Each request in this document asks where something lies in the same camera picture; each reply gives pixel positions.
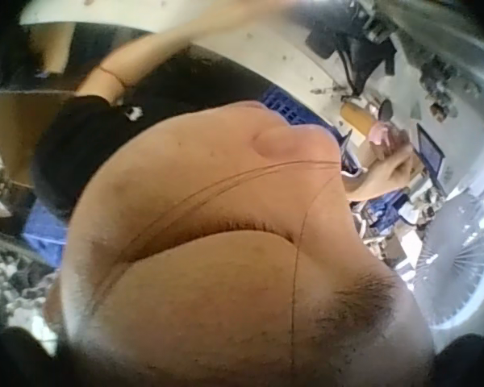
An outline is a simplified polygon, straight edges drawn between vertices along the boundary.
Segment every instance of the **black shirt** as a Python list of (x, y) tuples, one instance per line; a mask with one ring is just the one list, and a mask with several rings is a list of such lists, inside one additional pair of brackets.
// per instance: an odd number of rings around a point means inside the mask
[(98, 96), (68, 100), (35, 150), (31, 176), (38, 199), (67, 222), (91, 177), (119, 148), (154, 123), (194, 110), (164, 98), (117, 107)]

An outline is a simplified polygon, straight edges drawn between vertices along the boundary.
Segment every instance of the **box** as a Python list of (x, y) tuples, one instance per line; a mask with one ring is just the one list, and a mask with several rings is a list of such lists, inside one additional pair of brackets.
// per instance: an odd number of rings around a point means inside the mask
[(0, 89), (0, 155), (14, 183), (32, 187), (30, 164), (35, 146), (72, 95), (71, 91)]

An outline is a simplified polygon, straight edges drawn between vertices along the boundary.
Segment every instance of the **blue bin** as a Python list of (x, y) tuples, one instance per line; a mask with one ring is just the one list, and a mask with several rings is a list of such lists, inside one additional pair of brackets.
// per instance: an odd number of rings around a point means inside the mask
[(37, 200), (27, 218), (22, 236), (54, 268), (61, 266), (67, 226)]
[(325, 123), (320, 117), (312, 113), (301, 103), (292, 98), (288, 93), (277, 86), (268, 89), (261, 99), (261, 102), (271, 110), (278, 112), (290, 125), (315, 124), (326, 127), (336, 138), (339, 144), (343, 136), (333, 126)]

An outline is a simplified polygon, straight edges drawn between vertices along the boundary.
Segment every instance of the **woman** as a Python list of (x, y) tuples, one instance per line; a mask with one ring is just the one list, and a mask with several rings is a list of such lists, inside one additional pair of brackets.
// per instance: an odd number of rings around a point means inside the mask
[[(110, 103), (124, 85), (192, 39), (282, 3), (231, 1), (136, 41), (109, 56), (58, 118), (75, 130), (61, 134), (69, 148), (80, 131), (115, 138), (79, 175), (86, 189), (47, 303), (61, 361), (79, 383), (425, 382), (426, 322), (360, 241), (348, 208), (405, 186), (409, 147), (343, 179), (337, 143), (322, 127), (291, 127), (258, 102), (180, 115), (122, 143), (131, 133)], [(71, 172), (88, 160), (53, 164)]]

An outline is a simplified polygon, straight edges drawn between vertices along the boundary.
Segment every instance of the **electric fan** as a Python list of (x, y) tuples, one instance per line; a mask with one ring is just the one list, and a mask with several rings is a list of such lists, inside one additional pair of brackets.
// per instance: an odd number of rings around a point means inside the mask
[(469, 193), (449, 200), (428, 228), (413, 293), (433, 329), (469, 319), (484, 301), (484, 205)]

